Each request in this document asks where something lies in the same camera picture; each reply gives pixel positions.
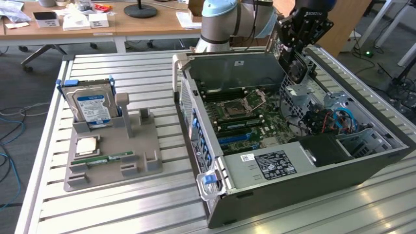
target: table leg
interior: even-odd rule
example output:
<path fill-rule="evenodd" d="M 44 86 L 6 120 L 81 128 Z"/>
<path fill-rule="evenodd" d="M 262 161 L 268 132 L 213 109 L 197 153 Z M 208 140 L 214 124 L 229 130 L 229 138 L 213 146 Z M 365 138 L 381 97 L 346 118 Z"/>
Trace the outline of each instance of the table leg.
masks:
<path fill-rule="evenodd" d="M 390 25 L 389 25 L 389 28 L 386 29 L 385 33 L 382 34 L 382 36 L 380 37 L 380 39 L 378 39 L 378 41 L 377 41 L 377 44 L 376 44 L 377 47 L 381 47 L 381 46 L 382 46 L 382 44 L 384 44 L 385 40 L 388 39 L 388 37 L 389 37 L 392 31 L 394 30 L 397 24 L 400 23 L 401 18 L 405 16 L 405 14 L 406 14 L 406 12 L 408 12 L 408 10 L 409 10 L 410 8 L 412 8 L 410 6 L 405 6 L 405 9 L 402 9 L 402 11 L 401 11 L 401 12 L 398 13 L 398 15 L 396 16 L 393 22 L 392 22 Z"/>
<path fill-rule="evenodd" d="M 384 3 L 384 6 L 382 6 L 382 8 L 381 8 L 381 10 L 380 10 L 374 20 L 372 21 L 369 27 L 366 28 L 366 30 L 365 30 L 365 32 L 364 32 L 364 34 L 361 36 L 361 39 L 358 41 L 358 46 L 360 47 L 362 47 L 364 42 L 366 41 L 372 31 L 374 30 L 374 28 L 376 28 L 376 26 L 377 26 L 377 24 L 378 24 L 378 22 L 380 22 L 380 20 L 381 20 L 381 18 L 384 16 L 384 14 L 388 11 L 388 9 L 389 9 L 392 4 L 393 4 L 393 0 L 386 0 L 386 2 Z"/>
<path fill-rule="evenodd" d="M 125 37 L 114 37 L 114 43 L 117 48 L 117 53 L 126 53 L 124 42 L 126 41 Z"/>
<path fill-rule="evenodd" d="M 410 59 L 412 59 L 414 56 L 416 56 L 416 43 L 414 43 L 414 45 L 412 46 L 410 50 L 409 50 L 409 51 L 406 52 L 406 54 L 404 55 L 404 57 L 402 57 L 402 59 L 400 60 L 400 62 L 397 63 L 397 65 L 398 65 L 400 67 L 404 67 L 404 66 L 409 63 Z"/>

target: paper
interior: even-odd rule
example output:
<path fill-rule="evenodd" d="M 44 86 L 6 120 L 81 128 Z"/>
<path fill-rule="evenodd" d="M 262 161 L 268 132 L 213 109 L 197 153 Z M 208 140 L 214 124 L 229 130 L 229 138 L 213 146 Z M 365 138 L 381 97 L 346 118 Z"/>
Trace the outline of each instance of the paper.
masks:
<path fill-rule="evenodd" d="M 5 26 L 8 29 L 21 28 L 21 27 L 28 26 L 28 23 L 26 22 L 24 22 L 24 23 L 6 23 Z"/>
<path fill-rule="evenodd" d="M 176 12 L 177 20 L 184 29 L 200 29 L 202 23 L 193 23 L 190 20 L 190 16 L 186 12 Z"/>

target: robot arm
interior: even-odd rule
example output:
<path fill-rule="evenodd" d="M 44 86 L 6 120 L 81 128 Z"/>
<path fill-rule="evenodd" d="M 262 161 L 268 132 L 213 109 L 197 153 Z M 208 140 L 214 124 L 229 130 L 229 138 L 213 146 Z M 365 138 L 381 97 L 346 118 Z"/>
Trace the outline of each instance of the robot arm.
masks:
<path fill-rule="evenodd" d="M 289 16 L 274 24 L 265 51 L 277 50 L 278 64 L 296 83 L 300 83 L 308 70 L 301 60 L 301 51 L 309 44 L 314 44 L 332 28 L 328 12 L 336 2 L 336 0 L 296 0 Z"/>

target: office chair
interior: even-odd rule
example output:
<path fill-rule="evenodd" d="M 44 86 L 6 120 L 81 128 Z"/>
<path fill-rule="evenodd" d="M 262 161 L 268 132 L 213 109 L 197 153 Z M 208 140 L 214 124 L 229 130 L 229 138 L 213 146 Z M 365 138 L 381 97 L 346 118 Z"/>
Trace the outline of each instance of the office chair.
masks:
<path fill-rule="evenodd" d="M 94 43 L 89 43 L 90 48 L 96 49 L 97 45 Z M 33 54 L 29 55 L 29 57 L 25 58 L 25 60 L 20 63 L 22 70 L 25 72 L 32 72 L 33 68 L 26 66 L 26 64 L 36 59 L 44 52 L 46 52 L 49 49 L 56 49 L 62 55 L 66 54 L 66 52 L 62 50 L 62 48 L 60 48 L 58 45 L 53 44 L 53 45 L 44 45 L 42 47 L 40 47 L 38 50 L 36 50 L 36 52 Z M 28 48 L 25 46 L 18 46 L 18 50 L 21 52 L 26 52 Z"/>

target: barcode label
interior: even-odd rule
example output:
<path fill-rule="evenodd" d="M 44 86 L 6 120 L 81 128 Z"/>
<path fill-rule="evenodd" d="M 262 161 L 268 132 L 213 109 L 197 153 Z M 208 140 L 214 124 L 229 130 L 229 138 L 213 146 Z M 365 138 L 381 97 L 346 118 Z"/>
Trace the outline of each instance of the barcode label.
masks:
<path fill-rule="evenodd" d="M 254 160 L 254 154 L 241 155 L 240 157 L 242 162 Z"/>

